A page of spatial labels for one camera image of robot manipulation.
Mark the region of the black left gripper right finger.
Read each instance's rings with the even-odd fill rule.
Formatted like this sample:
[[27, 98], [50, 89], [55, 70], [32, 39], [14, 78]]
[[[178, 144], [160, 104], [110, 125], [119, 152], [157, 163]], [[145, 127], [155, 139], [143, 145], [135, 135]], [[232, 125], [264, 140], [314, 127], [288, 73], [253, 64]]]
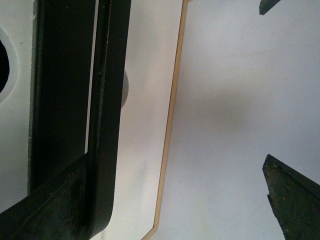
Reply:
[[320, 238], [320, 185], [267, 155], [262, 171], [268, 201], [286, 240]]

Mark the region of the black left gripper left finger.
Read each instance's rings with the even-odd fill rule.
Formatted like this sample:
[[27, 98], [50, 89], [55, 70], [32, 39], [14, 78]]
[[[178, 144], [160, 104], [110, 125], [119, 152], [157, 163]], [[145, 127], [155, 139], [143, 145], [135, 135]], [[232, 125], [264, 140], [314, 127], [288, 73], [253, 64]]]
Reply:
[[86, 240], [83, 155], [0, 214], [2, 240]]

